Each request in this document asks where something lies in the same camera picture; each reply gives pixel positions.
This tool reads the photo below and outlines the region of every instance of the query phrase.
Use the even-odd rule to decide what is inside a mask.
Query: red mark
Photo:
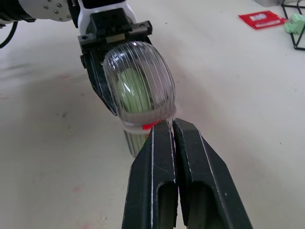
[[[59,76],[59,78],[62,79],[62,80],[68,79],[68,78],[70,78],[70,77],[71,77],[71,75],[60,75],[60,76]]]
[[[73,192],[81,192],[81,186],[75,186]]]
[[[3,93],[0,93],[0,99],[8,99],[9,97]]]
[[[157,121],[157,122],[154,122],[154,123],[147,124],[147,125],[143,125],[143,126],[142,126],[142,129],[143,129],[143,130],[150,130],[150,129],[152,129],[152,127],[153,127],[154,125],[156,125],[156,124],[159,123],[159,122],[161,122],[161,120],[160,120],[160,121]]]
[[[81,229],[90,229],[90,225],[86,223],[81,227]]]

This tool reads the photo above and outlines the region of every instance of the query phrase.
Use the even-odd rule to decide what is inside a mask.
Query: black mounting bracket
[[[87,34],[78,37],[82,51],[81,62],[87,69],[91,85],[114,115],[117,115],[115,103],[102,66],[105,55],[125,42],[142,41],[151,44],[148,35],[152,31],[149,21],[132,24],[125,11],[119,8],[91,14]]]

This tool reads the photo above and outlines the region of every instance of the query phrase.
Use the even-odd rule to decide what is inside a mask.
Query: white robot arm
[[[77,18],[74,24],[80,34],[85,35],[91,14],[118,8],[124,9],[131,22],[136,23],[135,15],[126,0],[1,0],[0,25],[3,27],[14,21],[69,21]]]

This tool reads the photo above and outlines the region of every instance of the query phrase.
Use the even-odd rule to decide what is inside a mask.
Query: black wire frame
[[[286,12],[286,7],[287,7],[287,8],[296,8],[296,9],[299,11],[299,13],[302,14],[301,9],[305,9],[305,6],[300,6],[300,5],[299,5],[300,1],[301,1],[301,0],[297,0],[296,5],[286,5],[286,4],[285,4],[285,0],[283,0],[283,2],[282,2],[282,8],[283,8],[283,11],[284,11],[284,14],[285,14],[286,19],[288,19],[288,15],[287,15],[287,12]],[[302,38],[302,36],[303,36],[303,34],[304,34],[304,31],[305,31],[305,25],[304,25],[304,27],[303,27],[303,29],[302,29],[302,32],[301,32],[301,34],[300,34],[300,36],[299,36],[297,42],[295,42],[295,37],[294,37],[294,35],[293,35],[292,33],[290,34],[291,40],[292,40],[292,44],[294,45],[294,49],[296,49],[296,50],[303,50],[303,51],[305,51],[305,48],[301,48],[301,47],[298,46],[299,43],[300,43],[300,41],[301,41],[301,38]]]

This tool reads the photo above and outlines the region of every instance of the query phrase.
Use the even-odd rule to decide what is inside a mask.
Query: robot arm
[[[14,21],[34,22],[36,19],[70,21],[80,34],[86,34],[93,13],[124,9],[127,17],[135,23],[135,16],[127,0],[2,0],[0,2],[0,24]]]
[[[34,22],[36,19],[73,20],[80,31],[81,62],[92,87],[116,115],[102,62],[106,53],[119,44],[128,41],[151,43],[147,37],[152,33],[151,24],[148,21],[136,24],[127,0],[1,0],[0,28],[12,22],[14,26],[0,48],[11,40],[18,21]]]

